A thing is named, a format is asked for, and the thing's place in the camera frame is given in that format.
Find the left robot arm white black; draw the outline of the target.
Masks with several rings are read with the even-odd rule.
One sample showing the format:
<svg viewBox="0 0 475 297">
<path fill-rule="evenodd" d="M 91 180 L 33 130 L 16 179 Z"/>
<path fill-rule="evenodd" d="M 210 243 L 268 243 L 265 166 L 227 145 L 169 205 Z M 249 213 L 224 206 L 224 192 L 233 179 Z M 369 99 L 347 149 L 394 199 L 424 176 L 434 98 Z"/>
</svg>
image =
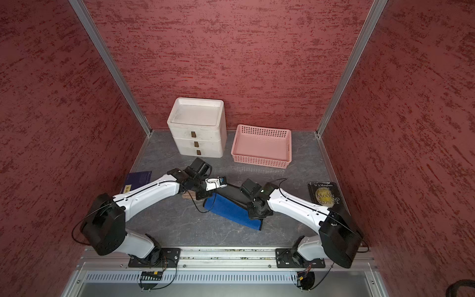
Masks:
<svg viewBox="0 0 475 297">
<path fill-rule="evenodd" d="M 206 191 L 206 179 L 211 173 L 212 166 L 196 158 L 187 168 L 174 168 L 126 194 L 100 194 L 77 227 L 86 244 L 100 256 L 120 252 L 145 265 L 156 266 L 164 259 L 160 244 L 150 235 L 128 230 L 126 223 L 162 200 L 190 191 Z"/>
</svg>

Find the blue grey microfibre cloth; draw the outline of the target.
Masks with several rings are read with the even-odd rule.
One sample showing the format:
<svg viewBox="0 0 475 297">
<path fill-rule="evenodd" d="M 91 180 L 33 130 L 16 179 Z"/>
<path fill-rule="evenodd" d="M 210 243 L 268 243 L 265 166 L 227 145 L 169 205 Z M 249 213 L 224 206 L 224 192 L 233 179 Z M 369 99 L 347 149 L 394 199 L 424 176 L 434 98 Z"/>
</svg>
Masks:
<svg viewBox="0 0 475 297">
<path fill-rule="evenodd" d="M 253 230 L 261 231 L 263 221 L 260 219 L 250 219 L 247 204 L 249 198 L 234 185 L 228 185 L 217 189 L 212 196 L 204 200 L 205 210 L 246 226 Z"/>
</svg>

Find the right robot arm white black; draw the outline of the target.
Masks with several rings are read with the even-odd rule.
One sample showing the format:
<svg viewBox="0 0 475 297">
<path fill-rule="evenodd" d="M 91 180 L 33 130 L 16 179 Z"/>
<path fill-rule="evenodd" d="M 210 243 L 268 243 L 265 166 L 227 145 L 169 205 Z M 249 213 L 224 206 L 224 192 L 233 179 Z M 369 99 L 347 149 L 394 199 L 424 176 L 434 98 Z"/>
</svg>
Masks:
<svg viewBox="0 0 475 297">
<path fill-rule="evenodd" d="M 330 259 L 349 269 L 363 242 L 363 233 L 344 207 L 327 207 L 300 199 L 273 183 L 261 186 L 250 179 L 240 191 L 249 199 L 250 219 L 264 219 L 281 213 L 299 221 L 316 232 L 300 236 L 288 251 L 290 261 L 299 267 L 315 259 Z"/>
</svg>

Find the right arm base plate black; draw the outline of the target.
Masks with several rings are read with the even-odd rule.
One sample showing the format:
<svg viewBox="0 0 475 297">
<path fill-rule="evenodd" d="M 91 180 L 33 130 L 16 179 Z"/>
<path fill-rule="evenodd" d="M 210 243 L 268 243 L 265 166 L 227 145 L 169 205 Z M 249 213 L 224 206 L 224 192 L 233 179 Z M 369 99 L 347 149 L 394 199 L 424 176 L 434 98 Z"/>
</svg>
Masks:
<svg viewBox="0 0 475 297">
<path fill-rule="evenodd" d="M 275 250 L 275 258 L 279 269 L 323 269 L 325 261 L 317 258 L 311 261 L 305 260 L 298 252 L 291 249 L 278 248 Z"/>
</svg>

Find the beige striped square dishcloth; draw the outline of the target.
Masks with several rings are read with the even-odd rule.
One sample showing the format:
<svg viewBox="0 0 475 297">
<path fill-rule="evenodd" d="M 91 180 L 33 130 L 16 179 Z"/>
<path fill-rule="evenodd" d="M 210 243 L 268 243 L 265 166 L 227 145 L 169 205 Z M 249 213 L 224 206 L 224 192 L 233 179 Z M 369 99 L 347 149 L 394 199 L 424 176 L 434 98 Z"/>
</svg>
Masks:
<svg viewBox="0 0 475 297">
<path fill-rule="evenodd" d="M 195 200 L 195 192 L 194 191 L 185 191 L 182 194 L 183 199 Z"/>
</svg>

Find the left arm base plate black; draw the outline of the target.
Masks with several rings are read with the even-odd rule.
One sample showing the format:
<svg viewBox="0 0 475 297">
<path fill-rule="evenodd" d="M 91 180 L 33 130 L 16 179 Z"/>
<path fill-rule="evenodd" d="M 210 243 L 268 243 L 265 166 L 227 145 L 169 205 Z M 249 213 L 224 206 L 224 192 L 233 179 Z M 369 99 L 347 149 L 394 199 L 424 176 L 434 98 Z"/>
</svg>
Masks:
<svg viewBox="0 0 475 297">
<path fill-rule="evenodd" d="M 141 259 L 136 256 L 130 256 L 128 263 L 129 268 L 175 268 L 179 262 L 181 255 L 180 248 L 160 248 L 157 247 L 145 258 Z"/>
</svg>

